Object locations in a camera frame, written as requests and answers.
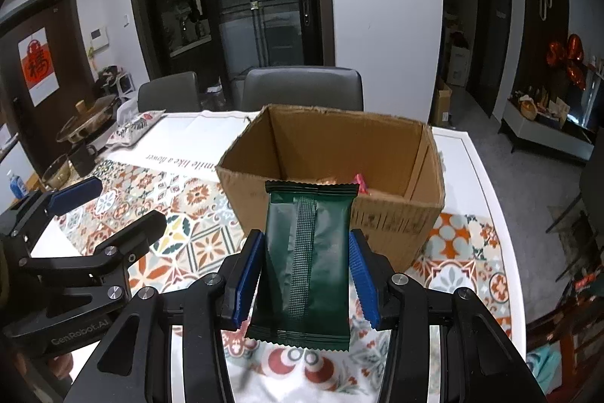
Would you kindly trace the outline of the red snack packet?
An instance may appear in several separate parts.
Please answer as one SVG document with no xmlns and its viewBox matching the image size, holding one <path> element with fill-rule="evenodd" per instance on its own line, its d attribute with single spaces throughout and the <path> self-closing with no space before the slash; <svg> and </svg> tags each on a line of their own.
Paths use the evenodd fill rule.
<svg viewBox="0 0 604 403">
<path fill-rule="evenodd" d="M 370 193 L 370 191 L 368 191 L 368 186 L 365 183 L 364 176 L 362 176 L 361 173 L 357 173 L 354 176 L 353 182 L 358 186 L 359 194 L 369 194 Z"/>
</svg>

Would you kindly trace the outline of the glass bowl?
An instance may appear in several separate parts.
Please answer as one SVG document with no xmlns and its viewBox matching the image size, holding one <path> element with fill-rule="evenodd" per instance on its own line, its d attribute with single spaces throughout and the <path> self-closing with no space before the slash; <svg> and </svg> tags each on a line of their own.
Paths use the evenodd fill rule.
<svg viewBox="0 0 604 403">
<path fill-rule="evenodd" d="M 62 154 L 49 166 L 42 176 L 42 183 L 48 189 L 60 189 L 71 176 L 69 168 L 69 158 L 66 154 Z"/>
</svg>

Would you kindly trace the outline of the blue capped water bottle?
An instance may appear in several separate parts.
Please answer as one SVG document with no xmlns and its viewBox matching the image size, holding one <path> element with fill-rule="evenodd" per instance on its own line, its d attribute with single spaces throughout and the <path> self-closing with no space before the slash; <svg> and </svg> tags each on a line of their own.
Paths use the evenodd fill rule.
<svg viewBox="0 0 604 403">
<path fill-rule="evenodd" d="M 9 170 L 7 172 L 7 177 L 9 180 L 10 190 L 13 193 L 14 197 L 18 201 L 20 199 L 25 198 L 28 195 L 29 191 L 25 185 L 25 182 L 23 182 L 23 179 L 20 178 L 20 176 L 18 176 L 16 173 L 13 173 L 12 170 Z"/>
</svg>

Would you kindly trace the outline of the black mug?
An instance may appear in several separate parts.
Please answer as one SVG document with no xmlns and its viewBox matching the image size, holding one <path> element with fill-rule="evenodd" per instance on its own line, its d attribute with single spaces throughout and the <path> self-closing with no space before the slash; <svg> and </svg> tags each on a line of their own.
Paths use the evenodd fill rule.
<svg viewBox="0 0 604 403">
<path fill-rule="evenodd" d="M 97 156 L 98 150 L 94 145 L 83 143 L 68 154 L 68 159 L 77 174 L 84 178 L 94 170 Z"/>
</svg>

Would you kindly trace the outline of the teal cloth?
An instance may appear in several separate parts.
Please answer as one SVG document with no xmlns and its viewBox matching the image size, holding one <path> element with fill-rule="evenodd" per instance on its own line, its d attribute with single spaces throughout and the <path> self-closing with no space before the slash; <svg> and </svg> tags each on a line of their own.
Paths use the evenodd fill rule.
<svg viewBox="0 0 604 403">
<path fill-rule="evenodd" d="M 561 386 L 562 356 L 558 343 L 529 351 L 526 364 L 546 395 Z"/>
</svg>

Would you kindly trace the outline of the patterned snack bag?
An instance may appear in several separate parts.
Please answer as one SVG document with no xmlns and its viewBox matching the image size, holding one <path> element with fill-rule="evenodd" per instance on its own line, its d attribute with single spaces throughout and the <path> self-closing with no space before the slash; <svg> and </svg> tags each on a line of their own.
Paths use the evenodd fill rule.
<svg viewBox="0 0 604 403">
<path fill-rule="evenodd" d="M 111 136 L 108 137 L 109 148 L 134 146 L 159 120 L 164 117 L 164 110 L 149 110 L 137 114 L 124 125 L 119 126 Z"/>
</svg>

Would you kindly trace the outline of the patterned tile table mat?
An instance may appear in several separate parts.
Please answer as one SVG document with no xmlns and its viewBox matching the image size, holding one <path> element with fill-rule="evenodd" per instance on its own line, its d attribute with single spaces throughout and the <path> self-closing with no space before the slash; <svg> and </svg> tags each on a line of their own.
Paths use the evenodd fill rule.
<svg viewBox="0 0 604 403">
<path fill-rule="evenodd" d="M 217 182 L 151 171 L 105 159 L 93 171 L 99 198 L 55 218 L 76 250 L 90 255 L 120 229 L 157 210 L 167 227 L 129 270 L 130 289 L 183 289 L 216 271 L 245 240 Z M 442 213 L 407 275 L 428 289 L 474 290 L 504 331 L 512 330 L 507 275 L 499 237 L 488 218 Z M 386 366 L 390 335 L 364 320 L 349 292 L 350 348 L 322 352 L 262 343 L 246 331 L 226 331 L 223 351 L 239 402 L 374 402 Z"/>
</svg>

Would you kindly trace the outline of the red paper door poster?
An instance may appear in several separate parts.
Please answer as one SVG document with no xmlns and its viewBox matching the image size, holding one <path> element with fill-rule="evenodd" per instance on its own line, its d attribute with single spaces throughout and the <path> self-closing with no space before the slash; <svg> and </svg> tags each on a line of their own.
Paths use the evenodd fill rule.
<svg viewBox="0 0 604 403">
<path fill-rule="evenodd" d="M 20 66 L 23 71 L 32 103 L 37 107 L 59 90 L 46 29 L 38 29 L 17 44 Z"/>
</svg>

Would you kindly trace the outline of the grey chair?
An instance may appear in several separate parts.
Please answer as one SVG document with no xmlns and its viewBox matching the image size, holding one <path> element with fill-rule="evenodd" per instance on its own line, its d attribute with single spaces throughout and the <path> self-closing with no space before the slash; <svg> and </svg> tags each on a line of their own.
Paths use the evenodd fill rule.
<svg viewBox="0 0 604 403">
<path fill-rule="evenodd" d="M 243 83 L 241 110 L 269 104 L 364 110 L 361 74 L 336 66 L 274 66 L 253 68 Z"/>
<path fill-rule="evenodd" d="M 148 110 L 198 113 L 202 110 L 202 103 L 197 74 L 186 71 L 144 83 L 138 90 L 137 107 L 141 113 Z"/>
</svg>

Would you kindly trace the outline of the dark green snack packet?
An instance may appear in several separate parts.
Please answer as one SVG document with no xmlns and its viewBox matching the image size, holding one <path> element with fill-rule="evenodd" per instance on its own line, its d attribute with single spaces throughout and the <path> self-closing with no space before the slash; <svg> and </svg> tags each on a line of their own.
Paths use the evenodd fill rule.
<svg viewBox="0 0 604 403">
<path fill-rule="evenodd" d="M 356 184 L 268 181 L 266 246 L 247 337 L 346 351 L 349 231 Z"/>
</svg>

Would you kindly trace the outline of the brown cardboard box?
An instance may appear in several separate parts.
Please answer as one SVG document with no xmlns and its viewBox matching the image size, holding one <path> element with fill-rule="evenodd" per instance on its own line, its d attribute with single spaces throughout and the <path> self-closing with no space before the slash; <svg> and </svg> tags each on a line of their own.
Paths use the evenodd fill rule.
<svg viewBox="0 0 604 403">
<path fill-rule="evenodd" d="M 361 177 L 350 225 L 397 271 L 417 259 L 444 208 L 441 159 L 429 126 L 364 111 L 270 104 L 216 167 L 243 231 L 266 223 L 267 181 L 348 184 Z"/>
</svg>

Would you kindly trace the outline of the white low cabinet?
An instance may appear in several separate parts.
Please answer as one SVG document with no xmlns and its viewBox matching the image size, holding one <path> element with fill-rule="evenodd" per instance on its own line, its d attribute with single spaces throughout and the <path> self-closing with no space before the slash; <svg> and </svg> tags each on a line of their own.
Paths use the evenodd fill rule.
<svg viewBox="0 0 604 403">
<path fill-rule="evenodd" d="M 510 139 L 512 153 L 523 150 L 575 164 L 588 162 L 594 149 L 585 140 L 528 120 L 511 101 L 506 102 L 499 133 Z"/>
</svg>

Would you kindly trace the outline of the cardboard box on floor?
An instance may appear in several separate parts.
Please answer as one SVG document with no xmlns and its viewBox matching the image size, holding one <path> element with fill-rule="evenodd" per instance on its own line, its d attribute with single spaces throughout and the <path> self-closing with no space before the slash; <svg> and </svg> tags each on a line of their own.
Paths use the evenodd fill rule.
<svg viewBox="0 0 604 403">
<path fill-rule="evenodd" d="M 432 126 L 444 127 L 450 122 L 450 103 L 453 89 L 438 79 L 434 88 L 434 95 L 430 114 Z"/>
</svg>

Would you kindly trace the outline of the grey chair centre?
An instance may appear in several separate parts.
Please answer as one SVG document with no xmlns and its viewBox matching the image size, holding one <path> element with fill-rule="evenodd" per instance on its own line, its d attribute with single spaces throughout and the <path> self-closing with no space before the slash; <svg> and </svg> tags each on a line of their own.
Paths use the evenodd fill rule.
<svg viewBox="0 0 604 403">
<path fill-rule="evenodd" d="M 336 66 L 274 66 L 253 68 L 243 83 L 241 110 L 269 104 L 364 110 L 361 74 Z"/>
</svg>

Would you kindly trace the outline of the red heart balloons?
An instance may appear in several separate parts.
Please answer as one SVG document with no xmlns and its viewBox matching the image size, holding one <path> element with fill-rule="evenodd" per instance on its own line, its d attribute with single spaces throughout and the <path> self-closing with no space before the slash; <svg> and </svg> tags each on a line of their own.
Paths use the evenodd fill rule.
<svg viewBox="0 0 604 403">
<path fill-rule="evenodd" d="M 566 44 L 558 41 L 551 42 L 545 60 L 551 68 L 564 66 L 567 78 L 571 80 L 571 83 L 577 86 L 579 90 L 585 91 L 587 87 L 586 76 L 581 69 L 584 58 L 585 51 L 581 37 L 577 34 L 571 34 Z"/>
</svg>

